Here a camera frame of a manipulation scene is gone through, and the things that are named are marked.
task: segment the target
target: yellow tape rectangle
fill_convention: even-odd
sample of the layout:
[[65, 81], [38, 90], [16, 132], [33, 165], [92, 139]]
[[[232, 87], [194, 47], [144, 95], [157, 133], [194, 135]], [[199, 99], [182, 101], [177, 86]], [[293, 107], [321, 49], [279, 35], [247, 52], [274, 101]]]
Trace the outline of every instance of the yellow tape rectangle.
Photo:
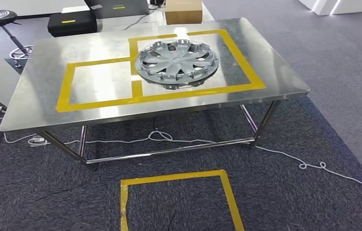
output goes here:
[[76, 22], [76, 20], [67, 20], [67, 21], [62, 21], [62, 23], [74, 23]]
[[92, 103], [77, 103], [77, 104], [69, 104], [69, 96], [71, 91], [71, 84], [73, 81], [73, 75], [75, 73], [75, 68], [80, 66], [88, 66], [88, 65], [99, 65], [99, 64], [107, 64], [107, 63], [115, 63], [115, 62], [130, 62], [131, 75], [138, 75], [135, 69], [135, 60], [138, 55], [138, 42], [143, 40], [151, 40], [151, 39], [166, 39], [166, 38], [174, 38], [176, 34], [168, 34], [168, 35], [158, 35], [158, 36], [147, 36], [147, 37], [139, 37], [139, 38], [129, 38], [129, 48], [130, 48], [130, 57], [125, 58], [117, 58], [117, 59], [109, 59], [109, 60], [100, 60], [100, 61], [90, 61], [90, 62], [82, 62], [82, 63], [74, 63], [68, 64], [66, 67], [66, 71], [63, 77], [61, 91], [59, 93], [58, 102], [56, 105], [56, 110], [58, 112], [70, 112], [77, 110], [86, 110], [92, 108], [100, 108], [100, 107], [108, 107], [108, 106], [119, 106], [126, 104], [134, 104], [134, 103], [147, 103], [154, 101], [162, 101], [162, 100], [173, 100], [180, 98], [188, 98], [188, 97], [196, 97], [196, 96], [204, 96], [204, 95], [212, 95], [212, 94], [221, 94], [221, 93], [232, 93], [239, 91], [247, 91], [247, 90], [259, 90], [264, 89], [266, 86], [257, 76], [256, 72], [250, 66], [249, 62], [246, 60], [244, 55], [241, 53], [235, 42], [229, 36], [226, 30], [207, 30], [207, 31], [197, 31], [197, 32], [189, 32], [189, 36], [195, 35], [207, 35], [207, 34], [218, 34], [222, 40], [224, 41], [227, 48], [230, 50], [237, 64], [240, 66], [244, 74], [250, 83], [248, 84], [239, 84], [232, 85], [226, 87], [218, 87], [211, 89], [200, 89], [200, 90], [190, 90], [190, 91], [182, 91], [182, 92], [173, 92], [161, 95], [148, 95], [144, 96], [142, 93], [142, 80], [137, 80], [137, 82], [132, 83], [132, 98], [128, 99], [117, 99], [110, 101], [102, 101], [102, 102], [92, 102]]
[[120, 231], [128, 231], [127, 217], [126, 217], [126, 206], [128, 201], [128, 186], [137, 184], [148, 184], [156, 183], [169, 180], [184, 180], [191, 178], [202, 178], [202, 177], [220, 177], [223, 190], [225, 192], [227, 204], [229, 206], [230, 215], [233, 220], [236, 231], [244, 231], [243, 223], [240, 218], [239, 210], [236, 205], [235, 197], [233, 195], [232, 187], [230, 186], [229, 178], [227, 177], [225, 170], [213, 170], [203, 172], [189, 172], [179, 173], [172, 175], [163, 175], [156, 177], [144, 177], [127, 179], [120, 181]]

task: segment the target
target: metal table top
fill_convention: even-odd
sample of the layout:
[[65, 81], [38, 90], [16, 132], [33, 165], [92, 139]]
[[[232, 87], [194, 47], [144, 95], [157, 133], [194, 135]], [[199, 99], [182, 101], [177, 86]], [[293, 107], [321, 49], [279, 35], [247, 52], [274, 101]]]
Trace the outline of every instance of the metal table top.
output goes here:
[[[132, 70], [155, 41], [203, 42], [220, 60], [197, 87], [165, 89]], [[42, 131], [304, 96], [309, 87], [244, 18], [38, 41], [1, 131]]]

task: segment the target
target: laptop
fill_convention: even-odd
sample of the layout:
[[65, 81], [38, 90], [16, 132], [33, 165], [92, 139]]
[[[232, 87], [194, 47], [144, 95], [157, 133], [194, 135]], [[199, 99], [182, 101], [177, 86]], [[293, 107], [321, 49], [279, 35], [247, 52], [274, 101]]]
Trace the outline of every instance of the laptop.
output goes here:
[[84, 0], [97, 18], [149, 14], [146, 0]]

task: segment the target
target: chair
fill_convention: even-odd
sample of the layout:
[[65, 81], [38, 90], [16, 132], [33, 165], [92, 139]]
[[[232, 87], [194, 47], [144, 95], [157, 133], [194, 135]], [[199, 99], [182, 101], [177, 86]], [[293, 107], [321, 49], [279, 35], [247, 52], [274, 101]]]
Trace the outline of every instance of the chair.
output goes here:
[[10, 39], [16, 44], [17, 48], [10, 53], [10, 58], [12, 58], [15, 61], [15, 67], [21, 67], [19, 65], [19, 60], [26, 60], [29, 58], [32, 52], [32, 45], [24, 46], [22, 43], [14, 36], [12, 35], [9, 30], [5, 27], [5, 25], [15, 23], [15, 20], [17, 19], [17, 14], [12, 11], [7, 10], [0, 10], [0, 26], [1, 28], [10, 36]]

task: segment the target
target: silver hubcap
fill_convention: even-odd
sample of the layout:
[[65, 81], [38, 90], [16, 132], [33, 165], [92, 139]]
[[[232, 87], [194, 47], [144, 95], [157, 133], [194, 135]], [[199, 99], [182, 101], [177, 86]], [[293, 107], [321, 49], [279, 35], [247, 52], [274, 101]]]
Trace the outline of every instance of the silver hubcap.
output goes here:
[[141, 77], [167, 89], [198, 86], [218, 67], [219, 59], [208, 45], [185, 39], [155, 42], [140, 51], [136, 59]]

